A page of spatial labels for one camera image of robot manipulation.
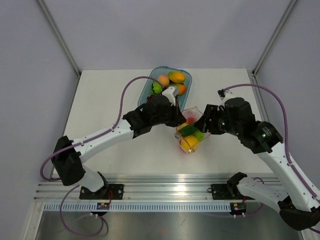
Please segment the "green guava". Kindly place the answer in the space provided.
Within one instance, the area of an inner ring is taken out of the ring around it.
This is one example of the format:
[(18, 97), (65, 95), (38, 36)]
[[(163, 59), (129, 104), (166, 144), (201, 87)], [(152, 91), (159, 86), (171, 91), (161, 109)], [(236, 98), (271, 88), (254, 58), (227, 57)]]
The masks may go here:
[(203, 141), (205, 139), (205, 134), (203, 132), (199, 131), (199, 130), (196, 130), (193, 133), (193, 136), (195, 136), (199, 142), (201, 142), (201, 141)]

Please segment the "green cucumber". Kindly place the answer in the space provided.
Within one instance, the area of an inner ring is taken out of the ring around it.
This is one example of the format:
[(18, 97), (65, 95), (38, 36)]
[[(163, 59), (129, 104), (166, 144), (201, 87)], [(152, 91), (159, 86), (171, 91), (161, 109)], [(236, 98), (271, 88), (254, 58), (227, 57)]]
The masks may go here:
[(188, 124), (187, 126), (181, 128), (178, 130), (179, 134), (182, 136), (182, 137), (187, 137), (187, 136), (190, 136), (190, 135), (193, 135), (193, 133), (198, 130), (194, 127), (194, 124)]

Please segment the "clear zip top bag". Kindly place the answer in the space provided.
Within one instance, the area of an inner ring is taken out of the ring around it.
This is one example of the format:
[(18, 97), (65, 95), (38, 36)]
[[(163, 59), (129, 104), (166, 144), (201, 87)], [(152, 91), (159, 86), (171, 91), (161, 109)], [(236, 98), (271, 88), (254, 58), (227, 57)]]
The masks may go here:
[(180, 149), (185, 154), (191, 154), (199, 148), (201, 142), (205, 141), (210, 134), (203, 133), (194, 127), (194, 123), (203, 115), (197, 107), (183, 110), (182, 115), (185, 117), (186, 122), (175, 128), (174, 137)]

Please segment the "yellow lemon front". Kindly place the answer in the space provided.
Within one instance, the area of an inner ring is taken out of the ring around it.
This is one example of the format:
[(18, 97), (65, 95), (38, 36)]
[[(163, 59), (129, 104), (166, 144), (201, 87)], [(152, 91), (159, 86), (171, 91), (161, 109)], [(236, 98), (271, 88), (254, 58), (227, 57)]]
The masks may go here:
[(199, 143), (195, 136), (189, 135), (180, 140), (180, 147), (185, 153), (190, 154), (198, 149)]

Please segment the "yellow lemon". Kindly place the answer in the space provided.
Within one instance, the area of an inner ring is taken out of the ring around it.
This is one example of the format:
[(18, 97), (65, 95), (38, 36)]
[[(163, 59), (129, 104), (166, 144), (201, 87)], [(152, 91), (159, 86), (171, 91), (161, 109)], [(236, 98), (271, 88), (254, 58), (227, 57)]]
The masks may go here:
[(189, 124), (187, 122), (185, 122), (182, 125), (178, 126), (177, 129), (180, 130), (180, 129), (186, 127), (187, 125), (189, 125)]
[(180, 140), (180, 147), (185, 153), (190, 154), (198, 149), (199, 143), (195, 136), (189, 135)]

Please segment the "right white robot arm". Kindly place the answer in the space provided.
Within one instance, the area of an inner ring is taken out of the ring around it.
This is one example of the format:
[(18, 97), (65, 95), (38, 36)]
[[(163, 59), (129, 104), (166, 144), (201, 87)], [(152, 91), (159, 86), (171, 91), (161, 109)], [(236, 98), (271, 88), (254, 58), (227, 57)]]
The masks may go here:
[(269, 122), (256, 120), (249, 102), (241, 97), (230, 98), (223, 105), (206, 105), (194, 126), (211, 135), (230, 134), (272, 170), (284, 192), (256, 182), (238, 172), (226, 182), (232, 198), (255, 199), (279, 213), (292, 229), (311, 229), (320, 222), (319, 189), (300, 167), (289, 161), (283, 137)]

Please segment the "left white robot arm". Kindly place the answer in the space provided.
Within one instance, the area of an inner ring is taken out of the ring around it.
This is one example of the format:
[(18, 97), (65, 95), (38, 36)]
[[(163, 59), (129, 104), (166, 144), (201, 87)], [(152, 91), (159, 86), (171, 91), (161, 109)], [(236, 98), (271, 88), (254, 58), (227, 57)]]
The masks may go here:
[(56, 143), (51, 162), (64, 186), (79, 185), (95, 198), (103, 199), (108, 194), (109, 184), (100, 172), (84, 166), (86, 161), (118, 143), (150, 132), (154, 126), (175, 128), (185, 122), (178, 102), (172, 103), (166, 96), (156, 95), (121, 116), (110, 128), (80, 139), (61, 137)]

